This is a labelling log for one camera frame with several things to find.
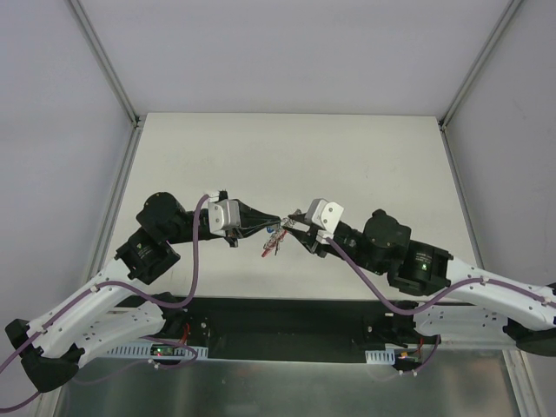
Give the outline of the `red keyring tag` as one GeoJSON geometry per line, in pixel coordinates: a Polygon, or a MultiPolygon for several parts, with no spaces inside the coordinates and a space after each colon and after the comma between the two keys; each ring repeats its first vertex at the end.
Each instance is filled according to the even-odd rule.
{"type": "Polygon", "coordinates": [[[283,242],[286,234],[286,232],[282,232],[278,235],[271,235],[268,241],[263,245],[261,257],[265,258],[272,253],[276,254],[279,251],[280,245],[283,242]]]}

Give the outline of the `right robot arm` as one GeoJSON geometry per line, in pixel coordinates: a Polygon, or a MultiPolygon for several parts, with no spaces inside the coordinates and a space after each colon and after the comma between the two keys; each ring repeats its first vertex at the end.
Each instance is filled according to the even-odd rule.
{"type": "Polygon", "coordinates": [[[292,214],[307,226],[287,231],[311,254],[342,259],[377,299],[398,316],[391,320],[393,337],[411,342],[420,334],[440,335],[450,323],[438,302],[450,298],[480,311],[482,328],[493,326],[496,337],[512,341],[526,353],[555,355],[555,287],[523,283],[473,266],[424,242],[384,210],[375,210],[363,230],[341,221],[342,208],[292,214]]]}

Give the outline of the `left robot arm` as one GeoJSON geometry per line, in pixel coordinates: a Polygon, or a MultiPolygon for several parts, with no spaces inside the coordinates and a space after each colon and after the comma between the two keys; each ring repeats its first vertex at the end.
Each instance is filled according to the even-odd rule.
{"type": "Polygon", "coordinates": [[[38,393],[70,381],[90,361],[127,341],[161,334],[173,338],[183,328],[191,301],[171,294],[148,295],[149,286],[181,258],[173,247],[223,239],[230,247],[281,219],[228,198],[225,191],[204,195],[187,211],[168,192],[150,196],[138,213],[138,230],[94,277],[73,295],[34,320],[15,319],[5,333],[38,393]]]}

